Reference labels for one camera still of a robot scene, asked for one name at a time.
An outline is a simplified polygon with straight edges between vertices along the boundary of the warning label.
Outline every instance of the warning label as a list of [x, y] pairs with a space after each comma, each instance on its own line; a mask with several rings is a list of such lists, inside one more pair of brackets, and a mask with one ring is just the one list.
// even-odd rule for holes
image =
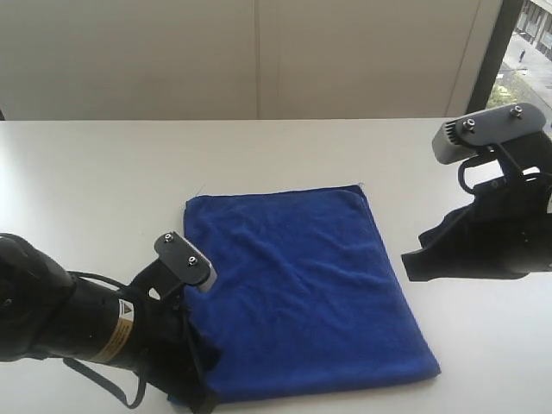
[[111, 338], [91, 361], [105, 364], [121, 351], [130, 336], [135, 321], [135, 306], [128, 300], [119, 299], [119, 318]]

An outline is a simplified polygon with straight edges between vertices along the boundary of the screw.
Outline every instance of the screw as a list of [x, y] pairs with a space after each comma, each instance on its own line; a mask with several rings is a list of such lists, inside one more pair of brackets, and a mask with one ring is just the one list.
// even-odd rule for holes
[[472, 118], [469, 118], [462, 123], [462, 127], [466, 131], [473, 132], [475, 129], [475, 121]]
[[514, 106], [511, 110], [510, 110], [510, 113], [515, 116], [516, 118], [521, 118], [521, 113], [523, 112], [523, 108], [519, 105], [516, 105]]

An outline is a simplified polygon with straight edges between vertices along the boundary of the microfiber cloth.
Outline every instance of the microfiber cloth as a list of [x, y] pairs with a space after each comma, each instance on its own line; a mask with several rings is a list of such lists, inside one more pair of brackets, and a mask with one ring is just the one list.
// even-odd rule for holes
[[439, 365], [405, 301], [358, 185], [199, 196], [185, 236], [213, 263], [191, 320], [223, 356], [223, 402], [392, 386]]

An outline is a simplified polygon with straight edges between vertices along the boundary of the building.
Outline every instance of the building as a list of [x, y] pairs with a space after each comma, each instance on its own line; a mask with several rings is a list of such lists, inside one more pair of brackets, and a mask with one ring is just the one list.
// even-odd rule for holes
[[525, 0], [515, 31], [552, 60], [552, 0]]

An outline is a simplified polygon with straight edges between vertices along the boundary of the white table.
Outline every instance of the white table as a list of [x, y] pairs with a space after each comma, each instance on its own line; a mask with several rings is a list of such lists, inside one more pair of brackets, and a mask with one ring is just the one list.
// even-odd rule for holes
[[[0, 230], [26, 237], [66, 268], [128, 282], [156, 257], [157, 236], [182, 232], [185, 201], [197, 194], [363, 183], [442, 375], [217, 412], [550, 412], [552, 275], [429, 283], [405, 276], [401, 253], [470, 201], [456, 183], [457, 166], [433, 158], [430, 140], [441, 122], [0, 122]], [[134, 395], [132, 373], [101, 371]], [[174, 411], [152, 387], [136, 410]], [[0, 412], [127, 410], [60, 361], [25, 360], [0, 366]]]

